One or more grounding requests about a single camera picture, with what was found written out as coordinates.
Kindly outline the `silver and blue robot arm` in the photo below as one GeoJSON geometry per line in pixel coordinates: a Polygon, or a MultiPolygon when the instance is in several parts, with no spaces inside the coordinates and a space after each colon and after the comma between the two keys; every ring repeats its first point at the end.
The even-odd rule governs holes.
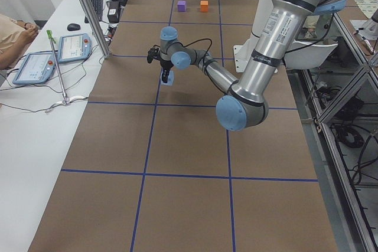
{"type": "Polygon", "coordinates": [[[342,10],[347,0],[271,0],[272,7],[258,41],[249,55],[241,78],[236,78],[205,50],[184,46],[177,30],[164,27],[160,46],[149,51],[148,62],[159,60],[161,81],[168,83],[170,69],[197,66],[224,93],[216,104],[216,116],[227,130],[242,130],[262,123],[269,112],[263,92],[290,45],[311,14],[342,10]]]}

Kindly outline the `person's hand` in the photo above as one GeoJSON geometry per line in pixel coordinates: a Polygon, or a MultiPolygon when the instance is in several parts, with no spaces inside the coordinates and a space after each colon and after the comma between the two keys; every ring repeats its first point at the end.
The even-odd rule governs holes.
{"type": "Polygon", "coordinates": [[[32,43],[38,35],[38,28],[29,28],[20,33],[17,42],[21,45],[28,45],[32,43]]]}

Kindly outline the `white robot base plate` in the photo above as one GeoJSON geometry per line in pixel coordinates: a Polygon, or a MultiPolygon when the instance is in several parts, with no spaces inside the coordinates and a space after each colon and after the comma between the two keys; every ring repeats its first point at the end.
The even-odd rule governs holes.
{"type": "Polygon", "coordinates": [[[234,64],[237,73],[243,73],[245,71],[245,68],[251,58],[252,51],[253,49],[244,45],[233,46],[234,64]]]}

